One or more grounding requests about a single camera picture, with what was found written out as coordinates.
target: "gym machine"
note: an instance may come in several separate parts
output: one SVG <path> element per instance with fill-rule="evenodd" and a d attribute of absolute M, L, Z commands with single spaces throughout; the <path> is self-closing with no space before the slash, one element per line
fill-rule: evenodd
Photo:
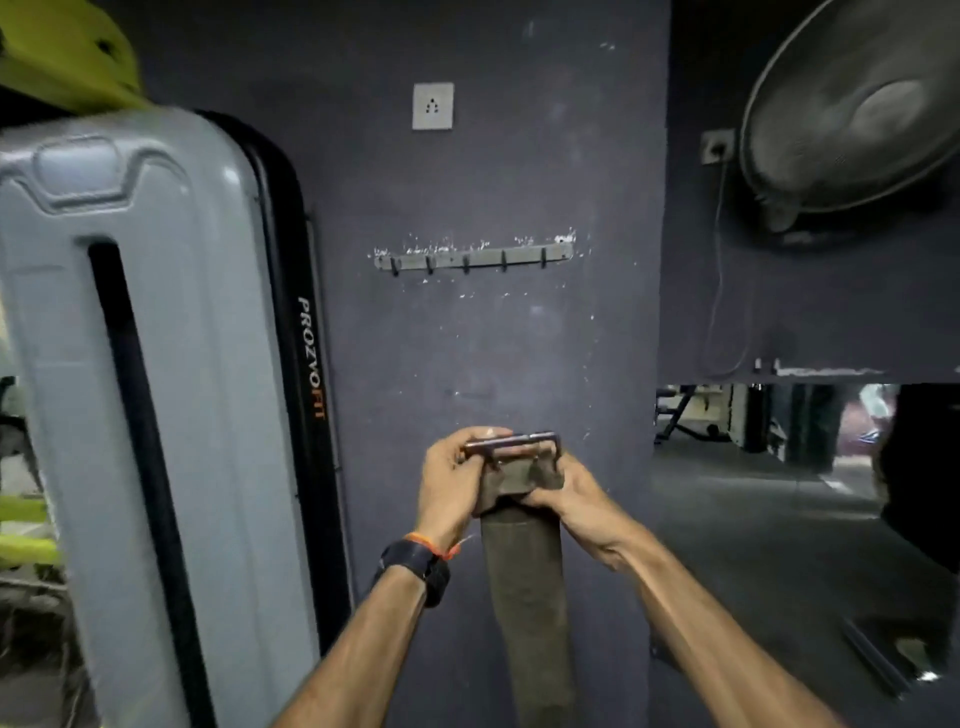
<path fill-rule="evenodd" d="M 0 295 L 98 711 L 262 728 L 352 604 L 296 173 L 236 119 L 151 105 L 102 12 L 21 6 Z"/>

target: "grey plastic cover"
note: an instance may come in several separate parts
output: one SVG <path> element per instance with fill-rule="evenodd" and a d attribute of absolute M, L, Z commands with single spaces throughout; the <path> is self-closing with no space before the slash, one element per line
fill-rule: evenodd
<path fill-rule="evenodd" d="M 120 251 L 218 724 L 319 658 L 252 170 L 179 109 L 0 137 L 0 296 L 98 709 L 188 725 L 86 248 Z"/>

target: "black watch strap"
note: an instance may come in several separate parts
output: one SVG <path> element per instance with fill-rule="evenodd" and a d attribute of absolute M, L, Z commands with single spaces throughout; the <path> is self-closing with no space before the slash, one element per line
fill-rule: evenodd
<path fill-rule="evenodd" d="M 450 567 L 433 551 L 413 541 L 400 539 L 387 546 L 380 554 L 373 583 L 379 580 L 389 567 L 400 566 L 409 569 L 426 584 L 426 607 L 435 607 L 444 598 L 446 585 L 450 581 Z"/>

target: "forearm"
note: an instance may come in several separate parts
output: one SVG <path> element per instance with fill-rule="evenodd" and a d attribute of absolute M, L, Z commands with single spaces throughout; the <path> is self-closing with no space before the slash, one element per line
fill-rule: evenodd
<path fill-rule="evenodd" d="M 619 549 L 648 619 L 719 728 L 837 728 L 843 724 L 764 652 L 639 524 Z"/>
<path fill-rule="evenodd" d="M 423 581 L 390 567 L 274 728 L 375 728 L 426 599 Z"/>

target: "hand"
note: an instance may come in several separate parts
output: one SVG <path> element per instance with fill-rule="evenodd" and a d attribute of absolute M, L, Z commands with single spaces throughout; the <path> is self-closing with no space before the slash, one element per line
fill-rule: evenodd
<path fill-rule="evenodd" d="M 458 462 L 463 446 L 468 440 L 511 434 L 505 427 L 465 427 L 433 444 L 423 460 L 417 533 L 443 551 L 459 543 L 480 493 L 484 463 L 481 455 Z"/>
<path fill-rule="evenodd" d="M 561 455 L 557 470 L 564 477 L 563 488 L 538 488 L 523 499 L 524 505 L 550 508 L 590 556 L 619 570 L 625 566 L 621 553 L 636 533 L 636 521 L 603 492 L 590 471 L 569 452 Z"/>

